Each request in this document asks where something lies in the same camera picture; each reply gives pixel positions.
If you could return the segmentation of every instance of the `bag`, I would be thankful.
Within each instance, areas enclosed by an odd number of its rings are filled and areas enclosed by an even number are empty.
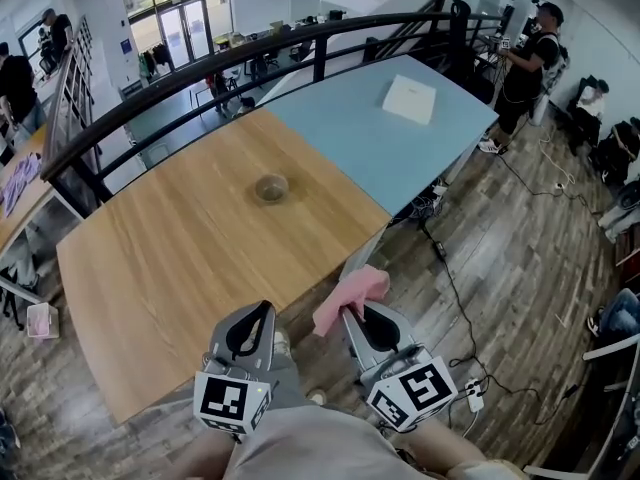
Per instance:
[[[569,58],[569,52],[564,46],[560,44],[560,42],[558,41],[558,36],[556,34],[545,34],[538,40],[538,43],[543,39],[551,39],[556,43],[556,45],[558,45],[558,56],[556,57],[554,63],[549,67],[549,69],[545,69],[545,67],[542,66],[541,94],[548,95],[553,92],[553,90],[558,85],[558,82],[562,78],[562,75],[564,75],[564,72],[569,69],[571,59]]]

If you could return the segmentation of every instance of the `glass door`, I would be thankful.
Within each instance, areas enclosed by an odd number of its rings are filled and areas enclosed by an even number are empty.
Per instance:
[[[162,32],[167,40],[167,47],[177,69],[191,62],[191,52],[187,45],[184,23],[182,21],[182,7],[174,7],[160,15]]]
[[[199,59],[210,53],[209,41],[205,31],[204,2],[196,0],[182,7],[186,24],[187,38],[190,43],[192,60]]]

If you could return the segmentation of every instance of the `shorts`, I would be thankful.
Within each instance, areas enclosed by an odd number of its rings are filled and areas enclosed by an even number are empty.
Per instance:
[[[531,109],[533,98],[529,96],[531,94],[530,91],[523,93],[523,91],[507,89],[509,99],[507,99],[504,93],[503,87],[500,89],[498,101],[496,101],[493,109],[500,116],[498,118],[498,124],[502,131],[511,135],[515,131],[516,126],[518,126],[520,116]]]

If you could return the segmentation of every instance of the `white sneaker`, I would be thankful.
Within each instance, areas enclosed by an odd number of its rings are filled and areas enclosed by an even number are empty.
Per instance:
[[[287,333],[281,329],[276,329],[273,333],[273,353],[281,354],[291,359],[291,341]]]
[[[611,242],[612,244],[615,244],[615,243],[616,243],[616,238],[617,238],[617,237],[615,237],[615,236],[613,235],[613,233],[611,232],[611,230],[610,230],[610,229],[607,229],[607,230],[604,232],[604,236],[606,236],[606,237],[607,237],[607,240],[609,240],[609,242]]]
[[[11,428],[11,430],[13,430],[13,444],[16,448],[20,449],[22,448],[22,443],[20,442],[20,438],[18,437],[18,433],[16,432],[16,429],[13,425],[9,425],[9,427]]]
[[[496,146],[496,143],[491,139],[478,142],[478,149],[484,153],[490,153],[492,155],[500,153],[500,148]]]
[[[314,404],[322,406],[327,403],[327,394],[321,389],[314,389],[307,395],[307,400],[311,400]]]
[[[593,334],[596,338],[600,337],[600,329],[592,316],[587,318],[587,329],[589,329],[591,331],[591,334]]]

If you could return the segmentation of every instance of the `power strip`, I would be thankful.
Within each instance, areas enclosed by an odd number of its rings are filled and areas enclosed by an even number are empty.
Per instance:
[[[480,412],[484,408],[484,400],[480,394],[480,381],[478,379],[470,379],[464,385],[467,392],[467,401],[469,402],[469,409],[471,412]]]

